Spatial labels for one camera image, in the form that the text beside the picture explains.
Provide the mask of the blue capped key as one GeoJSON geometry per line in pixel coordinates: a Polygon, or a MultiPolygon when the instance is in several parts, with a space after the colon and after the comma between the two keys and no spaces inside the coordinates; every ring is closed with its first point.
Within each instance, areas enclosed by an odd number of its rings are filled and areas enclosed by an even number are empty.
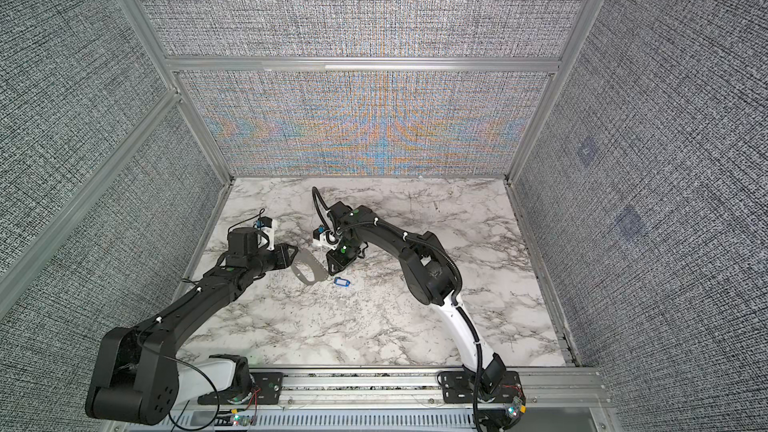
{"type": "Polygon", "coordinates": [[[335,277],[333,279],[333,284],[336,285],[336,286],[339,286],[339,287],[347,288],[347,287],[350,286],[351,282],[349,280],[347,280],[347,279],[344,279],[344,278],[335,277]]]}

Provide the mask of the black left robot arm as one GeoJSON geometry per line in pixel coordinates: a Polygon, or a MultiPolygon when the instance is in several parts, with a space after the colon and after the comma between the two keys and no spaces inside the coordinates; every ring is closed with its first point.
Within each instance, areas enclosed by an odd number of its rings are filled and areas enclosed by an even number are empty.
{"type": "Polygon", "coordinates": [[[299,253],[299,247],[275,243],[254,227],[230,231],[227,250],[191,290],[152,317],[131,328],[116,327],[101,339],[86,415],[155,425],[177,402],[251,401],[255,387],[245,358],[215,355],[195,366],[176,354],[216,312],[267,273],[289,268],[299,253]]]}

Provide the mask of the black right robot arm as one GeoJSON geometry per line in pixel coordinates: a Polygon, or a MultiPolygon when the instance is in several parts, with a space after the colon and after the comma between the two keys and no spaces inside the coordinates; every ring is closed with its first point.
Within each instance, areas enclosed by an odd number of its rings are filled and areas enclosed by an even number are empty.
{"type": "Polygon", "coordinates": [[[438,237],[416,234],[385,220],[366,206],[352,208],[342,202],[316,208],[321,230],[313,234],[323,242],[328,273],[337,275],[365,255],[373,245],[396,258],[406,286],[421,304],[435,310],[452,337],[463,367],[473,375],[473,389],[489,401],[501,385],[506,365],[480,334],[463,302],[463,278],[438,237]]]}

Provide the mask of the aluminium enclosure frame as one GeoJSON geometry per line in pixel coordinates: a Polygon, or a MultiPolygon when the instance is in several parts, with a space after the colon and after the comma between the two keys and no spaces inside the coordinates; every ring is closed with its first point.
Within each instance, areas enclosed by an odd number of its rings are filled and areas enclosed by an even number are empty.
{"type": "Polygon", "coordinates": [[[1,369],[83,375],[259,209],[438,234],[480,330],[558,365],[506,180],[588,0],[1,0],[1,369]]]}

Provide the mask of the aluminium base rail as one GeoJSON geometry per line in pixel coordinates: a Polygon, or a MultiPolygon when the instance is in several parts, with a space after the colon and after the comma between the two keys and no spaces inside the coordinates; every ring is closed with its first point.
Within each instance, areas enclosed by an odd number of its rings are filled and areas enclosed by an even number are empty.
{"type": "Polygon", "coordinates": [[[591,368],[514,367],[494,398],[472,403],[459,367],[254,366],[260,393],[223,409],[215,431],[472,431],[473,413],[520,413],[517,431],[619,431],[591,368]]]}

